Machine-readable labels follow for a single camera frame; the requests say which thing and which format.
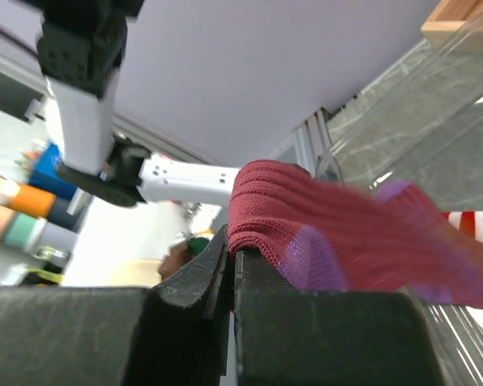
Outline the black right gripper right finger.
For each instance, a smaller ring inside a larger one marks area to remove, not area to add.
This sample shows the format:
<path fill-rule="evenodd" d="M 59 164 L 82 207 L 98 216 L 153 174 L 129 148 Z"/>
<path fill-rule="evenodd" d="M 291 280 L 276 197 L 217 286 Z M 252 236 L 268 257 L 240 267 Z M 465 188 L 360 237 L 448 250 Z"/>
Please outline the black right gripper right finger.
<path fill-rule="evenodd" d="M 257 250 L 235 261 L 240 385 L 442 385 L 423 316 L 401 293 L 293 288 Z"/>

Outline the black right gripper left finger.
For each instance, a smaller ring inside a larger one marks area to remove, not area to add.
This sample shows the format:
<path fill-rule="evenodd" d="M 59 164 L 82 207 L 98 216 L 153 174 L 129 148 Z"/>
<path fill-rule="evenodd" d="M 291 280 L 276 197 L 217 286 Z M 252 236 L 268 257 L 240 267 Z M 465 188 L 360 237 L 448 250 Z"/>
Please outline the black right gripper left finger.
<path fill-rule="evenodd" d="M 225 235 L 152 288 L 0 287 L 0 385 L 217 385 Z"/>

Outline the purple sock with orange cuff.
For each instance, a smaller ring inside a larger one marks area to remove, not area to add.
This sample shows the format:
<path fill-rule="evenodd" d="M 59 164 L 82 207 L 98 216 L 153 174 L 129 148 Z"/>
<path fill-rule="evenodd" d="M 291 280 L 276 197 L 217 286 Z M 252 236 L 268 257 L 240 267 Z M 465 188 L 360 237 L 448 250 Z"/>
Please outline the purple sock with orange cuff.
<path fill-rule="evenodd" d="M 483 310 L 483 244 L 453 227 L 409 181 L 376 193 L 260 160 L 229 201 L 229 251 L 257 249 L 300 290 L 414 291 Z"/>

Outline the red white striped sock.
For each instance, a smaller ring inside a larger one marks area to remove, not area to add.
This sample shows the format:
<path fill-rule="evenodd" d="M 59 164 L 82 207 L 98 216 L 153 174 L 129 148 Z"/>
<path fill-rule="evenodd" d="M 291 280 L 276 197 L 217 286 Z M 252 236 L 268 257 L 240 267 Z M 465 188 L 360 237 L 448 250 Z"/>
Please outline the red white striped sock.
<path fill-rule="evenodd" d="M 443 216 L 453 227 L 483 244 L 483 211 L 447 211 Z"/>

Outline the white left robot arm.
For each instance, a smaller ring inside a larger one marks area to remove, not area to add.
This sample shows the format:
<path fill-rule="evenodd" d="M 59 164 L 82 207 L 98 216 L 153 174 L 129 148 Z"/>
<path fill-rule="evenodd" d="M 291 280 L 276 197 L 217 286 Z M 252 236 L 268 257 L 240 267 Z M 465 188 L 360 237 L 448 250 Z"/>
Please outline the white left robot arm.
<path fill-rule="evenodd" d="M 163 199 L 225 205 L 234 169 L 173 162 L 115 135 L 127 22 L 140 1 L 33 1 L 31 47 L 59 110 L 57 174 L 119 207 Z M 0 385 L 235 385 L 226 230 L 153 288 L 0 286 Z"/>

